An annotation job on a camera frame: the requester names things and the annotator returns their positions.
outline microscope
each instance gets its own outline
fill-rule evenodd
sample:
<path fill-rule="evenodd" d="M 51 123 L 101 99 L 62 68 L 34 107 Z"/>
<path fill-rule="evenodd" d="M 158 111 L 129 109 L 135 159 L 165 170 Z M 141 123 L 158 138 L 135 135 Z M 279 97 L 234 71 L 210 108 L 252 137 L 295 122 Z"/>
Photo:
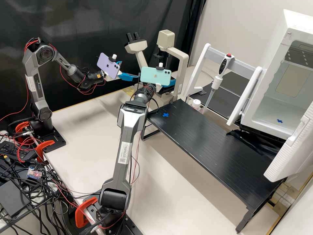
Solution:
<path fill-rule="evenodd" d="M 139 37 L 137 32 L 134 33 L 134 38 L 130 33 L 127 33 L 128 43 L 125 44 L 125 49 L 130 54 L 135 54 L 140 69 L 146 67 L 147 62 L 143 54 L 143 50 L 147 48 L 148 44 L 145 39 Z M 158 59 L 158 64 L 162 63 L 166 68 L 169 55 L 179 59 L 176 79 L 171 78 L 169 85 L 156 84 L 156 100 L 163 106 L 172 101 L 177 100 L 177 96 L 181 94 L 184 83 L 184 78 L 188 66 L 188 54 L 178 50 L 174 47 L 175 34 L 167 29 L 159 31 L 157 42 L 158 53 L 154 56 Z"/>

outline black curtain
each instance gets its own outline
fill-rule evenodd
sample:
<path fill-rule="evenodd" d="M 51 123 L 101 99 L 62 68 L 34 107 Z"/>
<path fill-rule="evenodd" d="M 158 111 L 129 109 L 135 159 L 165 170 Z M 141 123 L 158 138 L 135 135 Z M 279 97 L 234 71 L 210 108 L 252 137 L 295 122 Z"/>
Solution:
<path fill-rule="evenodd" d="M 121 71 L 138 74 L 134 55 L 124 49 L 127 32 L 138 32 L 148 42 L 144 55 L 150 66 L 156 62 L 158 32 L 175 33 L 175 47 L 186 53 L 191 46 L 203 8 L 203 0 L 3 0 L 0 1 L 1 44 L 0 118 L 19 111 L 26 102 L 23 48 L 32 37 L 50 42 L 70 62 L 97 71 L 97 56 L 117 54 Z M 178 62 L 169 62 L 172 71 Z M 90 96 L 80 94 L 65 83 L 57 63 L 49 62 L 39 69 L 47 103 L 52 111 L 132 85 L 116 80 L 97 87 Z M 29 106 L 0 122 L 7 124 L 30 116 Z"/>

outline small bottle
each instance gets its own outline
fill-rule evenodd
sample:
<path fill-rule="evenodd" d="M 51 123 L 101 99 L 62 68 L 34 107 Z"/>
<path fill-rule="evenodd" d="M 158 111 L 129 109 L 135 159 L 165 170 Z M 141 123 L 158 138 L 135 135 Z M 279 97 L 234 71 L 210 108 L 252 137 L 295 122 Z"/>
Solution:
<path fill-rule="evenodd" d="M 197 110 L 198 112 L 201 111 L 200 105 L 201 105 L 201 101 L 200 101 L 200 100 L 197 100 L 197 99 L 193 100 L 193 102 L 192 102 L 192 104 L 191 104 L 191 106 L 192 106 L 195 110 Z"/>

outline red clamp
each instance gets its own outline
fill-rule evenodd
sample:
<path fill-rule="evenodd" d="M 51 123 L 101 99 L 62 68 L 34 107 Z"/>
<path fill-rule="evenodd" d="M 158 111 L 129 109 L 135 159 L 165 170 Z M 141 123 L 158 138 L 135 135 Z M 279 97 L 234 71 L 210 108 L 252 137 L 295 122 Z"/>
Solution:
<path fill-rule="evenodd" d="M 75 211 L 75 223 L 77 228 L 82 228 L 89 223 L 86 217 L 84 217 L 83 211 L 92 204 L 95 204 L 98 201 L 96 197 L 92 197 L 87 201 L 84 201 L 79 205 Z"/>
<path fill-rule="evenodd" d="M 23 131 L 23 128 L 28 127 L 29 126 L 29 122 L 25 121 L 25 122 L 21 122 L 20 124 L 18 124 L 15 128 L 15 132 L 18 133 L 20 131 Z M 25 138 L 23 137 L 18 137 L 17 141 L 19 141 L 20 143 L 22 143 L 24 141 Z M 33 143 L 32 140 L 26 141 L 25 144 L 31 144 Z"/>
<path fill-rule="evenodd" d="M 38 162 L 43 162 L 43 149 L 47 146 L 53 145 L 54 143 L 55 143 L 54 140 L 47 140 L 45 142 L 42 142 L 35 148 L 38 154 L 38 157 L 37 157 Z"/>

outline label sticker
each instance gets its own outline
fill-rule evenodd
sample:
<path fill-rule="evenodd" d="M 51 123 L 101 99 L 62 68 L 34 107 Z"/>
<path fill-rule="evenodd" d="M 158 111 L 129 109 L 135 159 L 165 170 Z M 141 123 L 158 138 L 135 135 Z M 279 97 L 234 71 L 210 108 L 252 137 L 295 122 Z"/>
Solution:
<path fill-rule="evenodd" d="M 121 164 L 129 163 L 132 145 L 133 145 L 132 143 L 122 141 L 120 154 L 118 156 L 118 163 L 121 163 Z"/>
<path fill-rule="evenodd" d="M 25 77 L 26 77 L 28 89 L 31 92 L 35 92 L 36 91 L 36 86 L 35 86 L 34 78 L 33 77 L 28 77 L 26 74 L 25 74 Z"/>

